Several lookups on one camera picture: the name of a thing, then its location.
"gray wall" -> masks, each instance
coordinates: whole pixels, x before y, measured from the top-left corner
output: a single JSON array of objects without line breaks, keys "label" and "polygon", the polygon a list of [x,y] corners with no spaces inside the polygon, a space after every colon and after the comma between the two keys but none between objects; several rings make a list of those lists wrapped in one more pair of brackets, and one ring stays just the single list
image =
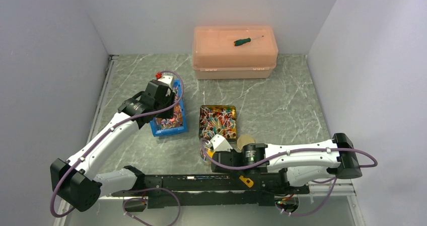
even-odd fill
[{"label": "gray wall", "polygon": [[110,54],[190,53],[200,25],[268,24],[281,53],[308,53],[336,0],[82,0]]},{"label": "gray wall", "polygon": [[108,54],[79,0],[0,0],[1,225],[50,225],[49,166],[87,139]]},{"label": "gray wall", "polygon": [[426,27],[426,0],[337,0],[309,53],[329,131],[379,161],[354,180],[367,225],[427,220]]}]

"screwdriver handle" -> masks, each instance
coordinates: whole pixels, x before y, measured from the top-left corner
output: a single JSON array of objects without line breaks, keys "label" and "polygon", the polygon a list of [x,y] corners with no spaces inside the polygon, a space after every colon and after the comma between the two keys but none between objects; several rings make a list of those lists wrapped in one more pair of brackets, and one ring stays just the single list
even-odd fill
[{"label": "screwdriver handle", "polygon": [[234,46],[241,46],[245,43],[248,43],[251,41],[251,38],[246,38],[246,39],[240,39],[234,42]]}]

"translucent orange lid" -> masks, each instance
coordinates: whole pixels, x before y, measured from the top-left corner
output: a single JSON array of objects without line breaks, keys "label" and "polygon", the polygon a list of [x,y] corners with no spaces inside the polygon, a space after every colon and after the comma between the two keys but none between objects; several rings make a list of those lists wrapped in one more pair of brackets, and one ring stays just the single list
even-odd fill
[{"label": "translucent orange lid", "polygon": [[[264,37],[234,46],[236,40],[258,36]],[[204,26],[194,29],[194,69],[274,67],[277,52],[270,26]]]}]

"square container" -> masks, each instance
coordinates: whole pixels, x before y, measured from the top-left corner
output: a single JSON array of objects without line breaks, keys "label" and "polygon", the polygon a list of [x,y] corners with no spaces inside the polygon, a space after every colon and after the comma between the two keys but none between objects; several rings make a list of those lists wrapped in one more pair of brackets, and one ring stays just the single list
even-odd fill
[{"label": "square container", "polygon": [[[264,36],[241,46],[234,41]],[[194,29],[197,79],[267,78],[276,67],[277,44],[270,26],[205,26]]]},{"label": "square container", "polygon": [[224,136],[228,142],[236,142],[236,107],[227,105],[200,107],[199,138],[210,140],[216,134]]},{"label": "square container", "polygon": [[[176,101],[181,96],[181,85],[179,80],[175,80],[173,83],[173,91],[175,92]],[[171,119],[160,119],[154,118],[150,121],[151,131],[153,136],[165,136],[172,134],[180,134],[188,131],[187,121],[185,120],[184,112],[184,100],[181,100],[179,104],[174,107],[174,118]]]}]

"red object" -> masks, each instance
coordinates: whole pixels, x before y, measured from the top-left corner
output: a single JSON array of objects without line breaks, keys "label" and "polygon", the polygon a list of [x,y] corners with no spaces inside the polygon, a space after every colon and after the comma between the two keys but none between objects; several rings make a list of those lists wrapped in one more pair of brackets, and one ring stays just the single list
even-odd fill
[{"label": "red object", "polygon": [[163,76],[163,74],[161,74],[160,72],[158,72],[158,73],[156,74],[156,78],[157,78],[157,80],[159,80],[162,76]]}]

